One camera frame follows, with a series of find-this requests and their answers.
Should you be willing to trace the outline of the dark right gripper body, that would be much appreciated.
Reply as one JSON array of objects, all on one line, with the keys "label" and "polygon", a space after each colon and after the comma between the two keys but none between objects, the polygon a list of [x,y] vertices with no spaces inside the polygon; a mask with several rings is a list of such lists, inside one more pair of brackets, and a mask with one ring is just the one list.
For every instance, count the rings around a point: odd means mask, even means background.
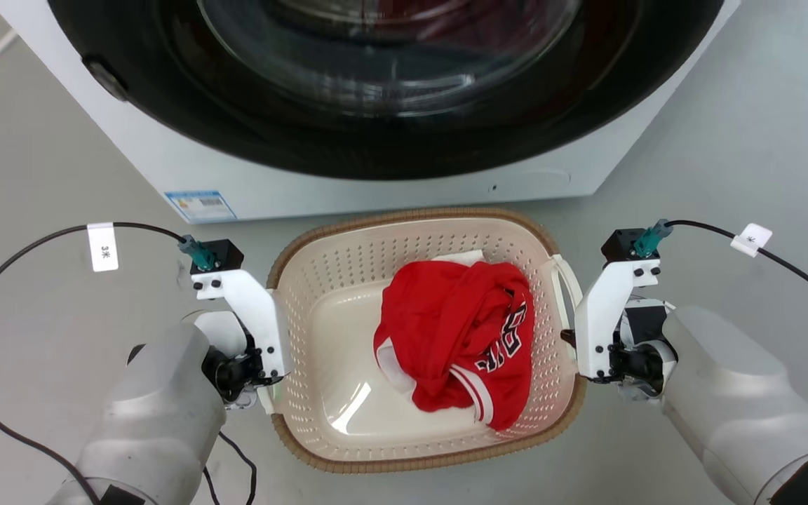
[{"label": "dark right gripper body", "polygon": [[677,365],[677,352],[663,333],[674,308],[651,298],[631,298],[626,303],[610,346],[612,378],[625,399],[663,399],[665,384]]}]

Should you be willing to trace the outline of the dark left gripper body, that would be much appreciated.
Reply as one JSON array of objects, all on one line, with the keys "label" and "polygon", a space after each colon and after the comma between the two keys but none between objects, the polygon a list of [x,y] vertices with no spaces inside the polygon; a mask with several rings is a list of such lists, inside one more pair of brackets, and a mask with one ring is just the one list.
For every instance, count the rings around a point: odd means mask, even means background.
[{"label": "dark left gripper body", "polygon": [[260,353],[228,357],[220,349],[209,347],[201,368],[227,410],[250,408],[256,403],[257,390],[269,385],[269,373],[264,370]]}]

